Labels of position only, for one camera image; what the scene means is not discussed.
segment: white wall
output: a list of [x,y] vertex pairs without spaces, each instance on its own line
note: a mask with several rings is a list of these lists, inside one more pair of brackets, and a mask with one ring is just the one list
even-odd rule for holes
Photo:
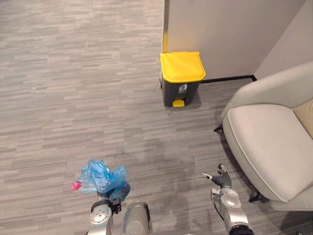
[[257,79],[313,60],[313,0],[307,0],[254,74]]
[[304,0],[171,0],[168,52],[200,51],[206,78],[254,74]]

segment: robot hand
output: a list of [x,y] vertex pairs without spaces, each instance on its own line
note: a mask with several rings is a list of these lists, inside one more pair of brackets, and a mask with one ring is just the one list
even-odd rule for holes
[[231,188],[231,178],[224,165],[219,165],[218,176],[202,173],[206,179],[220,186],[211,190],[214,208],[225,223],[230,235],[254,235],[247,216],[241,208],[239,195]]

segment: chair armrest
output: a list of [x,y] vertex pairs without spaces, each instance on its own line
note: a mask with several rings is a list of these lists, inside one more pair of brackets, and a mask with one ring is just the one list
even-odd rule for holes
[[241,87],[221,114],[249,104],[279,104],[294,108],[313,97],[313,61],[276,73]]

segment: yellow foot pedal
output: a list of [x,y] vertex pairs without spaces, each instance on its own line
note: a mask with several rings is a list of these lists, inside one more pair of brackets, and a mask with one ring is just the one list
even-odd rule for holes
[[179,107],[184,107],[185,102],[182,99],[176,99],[173,101],[173,107],[179,108]]

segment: red object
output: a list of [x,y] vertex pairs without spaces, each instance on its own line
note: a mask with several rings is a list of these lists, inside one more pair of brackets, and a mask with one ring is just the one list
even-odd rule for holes
[[71,190],[78,190],[82,187],[82,182],[80,181],[76,181],[72,184],[72,186],[70,187]]

